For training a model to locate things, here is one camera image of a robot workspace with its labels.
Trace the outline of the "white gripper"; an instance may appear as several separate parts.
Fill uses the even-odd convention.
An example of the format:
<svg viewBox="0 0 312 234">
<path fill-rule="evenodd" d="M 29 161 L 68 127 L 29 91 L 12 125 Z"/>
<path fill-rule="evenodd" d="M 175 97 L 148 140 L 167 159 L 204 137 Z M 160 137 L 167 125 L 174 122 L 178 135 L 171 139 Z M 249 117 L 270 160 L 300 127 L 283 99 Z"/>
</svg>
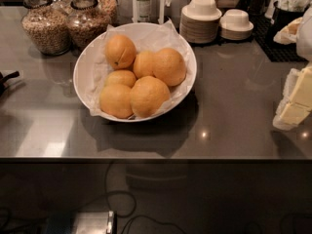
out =
<svg viewBox="0 0 312 234">
<path fill-rule="evenodd" d="M 282 45 L 296 42 L 296 53 L 312 61 L 312 17 L 297 18 L 276 33 L 273 41 Z M 292 68 L 287 76 L 283 98 L 273 119 L 280 130 L 297 127 L 312 112 L 312 63 L 303 69 Z"/>
</svg>

